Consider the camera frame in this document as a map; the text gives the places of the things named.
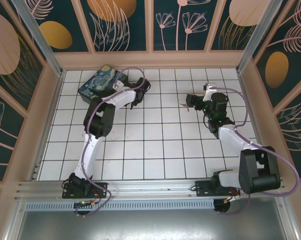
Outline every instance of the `starry night box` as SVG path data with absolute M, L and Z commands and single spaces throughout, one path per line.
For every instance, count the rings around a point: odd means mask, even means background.
M 115 93 L 113 84 L 119 74 L 119 71 L 105 65 L 78 89 L 78 93 L 88 104 L 91 103 L 93 98 L 108 97 Z M 118 80 L 123 83 L 128 83 L 128 77 L 123 73 L 120 74 Z

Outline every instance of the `white tile floor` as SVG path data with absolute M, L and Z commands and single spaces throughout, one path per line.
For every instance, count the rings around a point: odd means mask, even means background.
M 203 112 L 187 111 L 180 105 L 186 103 L 187 93 L 202 94 L 207 82 L 241 90 L 236 71 L 196 68 L 144 72 L 151 88 L 136 108 L 116 112 L 112 131 L 96 156 L 93 179 L 205 178 L 215 171 L 238 168 L 234 151 L 204 127 Z M 84 145 L 83 120 L 89 107 L 77 90 L 94 73 L 66 73 L 38 175 L 40 181 L 65 180 L 74 171 Z M 130 81 L 141 76 L 138 70 L 126 74 Z M 244 121 L 243 100 L 236 93 L 227 94 L 227 115 L 236 123 Z M 241 131 L 255 138 L 251 122 Z

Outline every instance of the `purple cable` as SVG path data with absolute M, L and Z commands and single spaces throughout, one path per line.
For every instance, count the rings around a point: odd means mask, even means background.
M 221 212 L 221 211 L 218 211 L 217 213 L 218 214 L 222 214 L 222 215 L 228 215 L 228 216 L 234 216 L 234 215 L 242 214 L 243 212 L 245 212 L 247 210 L 247 208 L 249 207 L 250 203 L 251 203 L 251 195 L 248 194 L 247 204 L 246 204 L 246 206 L 242 210 L 239 210 L 237 212 Z
M 292 190 L 288 191 L 288 192 L 284 192 L 284 193 L 280 193 L 280 194 L 276 194 L 276 193 L 269 193 L 269 192 L 262 192 L 263 194 L 267 195 L 267 196 L 272 196 L 272 197 L 287 197 L 288 195 L 291 195 L 293 194 L 300 186 L 301 184 L 301 180 L 300 180 L 300 175 L 299 173 L 297 172 L 296 168 L 293 166 L 293 164 L 290 163 L 290 161 L 288 161 L 287 159 L 285 159 L 283 156 L 279 155 L 278 153 L 274 152 L 274 151 L 271 151 L 269 149 L 266 149 L 265 147 L 262 147 L 262 146 L 259 146 L 253 142 L 251 142 L 250 140 L 248 140 L 247 138 L 245 138 L 243 135 L 241 135 L 238 131 L 237 131 L 237 127 L 242 127 L 246 124 L 247 122 L 247 118 L 248 118 L 248 110 L 247 110 L 247 106 L 248 106 L 248 100 L 247 98 L 242 94 L 240 93 L 239 91 L 235 90 L 235 89 L 232 89 L 232 88 L 228 88 L 228 87 L 212 87 L 211 89 L 215 89 L 215 90 L 228 90 L 228 91 L 232 91 L 232 92 L 235 92 L 237 94 L 239 94 L 241 96 L 241 98 L 244 100 L 245 102 L 245 108 L 246 108 L 246 114 L 245 114 L 245 120 L 242 124 L 239 124 L 239 125 L 236 125 L 235 126 L 235 133 L 242 139 L 244 140 L 246 143 L 252 145 L 253 147 L 255 148 L 258 148 L 258 149 L 261 149 L 269 154 L 272 154 L 274 155 L 275 157 L 279 158 L 279 159 L 282 159 L 285 163 L 287 163 L 290 168 L 293 170 L 294 174 L 295 174 L 295 177 L 296 177 L 296 184 L 295 186 L 292 188 Z
M 111 192 L 111 191 L 109 191 L 108 189 L 103 188 L 103 187 L 101 187 L 101 186 L 95 184 L 95 183 L 87 176 L 87 174 L 86 174 L 86 172 L 85 172 L 85 168 L 84 168 L 84 156 L 85 156 L 87 147 L 88 147 L 88 145 L 90 144 L 90 140 L 92 139 L 92 135 L 91 135 L 90 132 L 89 132 L 89 129 L 90 129 L 90 127 L 91 127 L 91 123 L 92 123 L 93 117 L 95 116 L 97 110 L 101 107 L 101 105 L 104 104 L 104 103 L 106 103 L 107 101 L 111 100 L 112 98 L 116 97 L 117 95 L 119 95 L 119 94 L 121 94 L 121 93 L 137 90 L 137 89 L 141 88 L 141 87 L 143 86 L 143 84 L 145 83 L 145 74 L 144 74 L 143 70 L 141 70 L 140 68 L 138 68 L 138 67 L 136 67 L 136 66 L 132 66 L 132 67 L 127 67 L 127 68 L 123 69 L 122 71 L 120 71 L 120 73 L 117 75 L 117 78 L 116 78 L 116 80 L 115 80 L 115 84 L 117 83 L 117 81 L 118 81 L 120 75 L 121 75 L 125 70 L 128 70 L 128 69 L 137 69 L 137 70 L 139 70 L 139 71 L 142 73 L 142 77 L 143 77 L 142 83 L 141 83 L 139 86 L 134 87 L 134 88 L 132 88 L 132 89 L 121 90 L 121 91 L 115 93 L 112 97 L 108 97 L 108 98 L 104 99 L 103 101 L 101 101 L 101 102 L 96 106 L 96 108 L 94 109 L 94 111 L 92 112 L 92 115 L 90 116 L 90 118 L 89 118 L 89 120 L 88 120 L 88 124 L 87 124 L 87 133 L 88 133 L 88 137 L 89 137 L 89 138 L 88 138 L 88 141 L 87 141 L 87 143 L 86 143 L 86 145 L 85 145 L 85 147 L 84 147 L 84 149 L 83 149 L 82 156 L 81 156 L 81 170 L 82 170 L 82 173 L 84 174 L 85 178 L 87 179 L 87 181 L 89 181 L 93 186 L 99 188 L 100 190 L 109 193 L 109 197 L 108 197 L 107 200 L 104 201 L 97 209 L 95 209 L 94 211 L 90 211 L 90 212 L 87 213 L 86 215 L 79 215 L 78 209 L 81 207 L 81 206 L 79 205 L 79 206 L 76 207 L 76 209 L 75 209 L 75 213 L 76 213 L 77 217 L 82 216 L 83 218 L 85 218 L 85 217 L 88 217 L 88 216 L 91 216 L 91 215 L 95 214 L 96 212 L 98 212 L 98 210 L 100 210 L 102 207 L 104 207 L 104 205 L 105 205 L 109 200 L 111 200 L 111 198 L 112 198 L 112 192 Z

